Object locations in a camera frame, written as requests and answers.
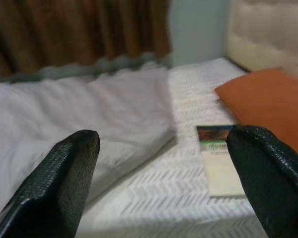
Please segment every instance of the chevron pattern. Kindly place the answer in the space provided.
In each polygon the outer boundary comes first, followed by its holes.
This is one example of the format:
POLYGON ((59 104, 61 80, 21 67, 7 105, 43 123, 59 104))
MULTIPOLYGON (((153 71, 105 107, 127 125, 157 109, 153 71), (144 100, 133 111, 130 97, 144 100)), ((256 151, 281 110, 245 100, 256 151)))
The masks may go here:
POLYGON ((266 237, 247 199, 210 198, 195 132, 204 122, 234 122, 213 90, 242 74, 225 59, 172 70, 176 146, 165 146, 163 153, 87 208, 77 236, 266 237))

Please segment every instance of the brown curtain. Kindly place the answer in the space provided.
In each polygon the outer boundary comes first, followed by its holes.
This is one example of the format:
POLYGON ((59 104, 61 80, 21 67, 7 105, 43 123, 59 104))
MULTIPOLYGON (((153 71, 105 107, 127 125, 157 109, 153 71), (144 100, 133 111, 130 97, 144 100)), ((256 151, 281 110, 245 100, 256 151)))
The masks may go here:
POLYGON ((170 53, 168 0, 0 0, 0 74, 170 53))

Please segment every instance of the headboard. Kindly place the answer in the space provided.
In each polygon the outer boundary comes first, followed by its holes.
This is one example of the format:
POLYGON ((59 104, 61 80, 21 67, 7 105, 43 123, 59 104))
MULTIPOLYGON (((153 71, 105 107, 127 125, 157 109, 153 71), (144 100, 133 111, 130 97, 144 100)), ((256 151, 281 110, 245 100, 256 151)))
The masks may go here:
POLYGON ((231 0, 227 49, 248 70, 298 76, 298 0, 231 0))

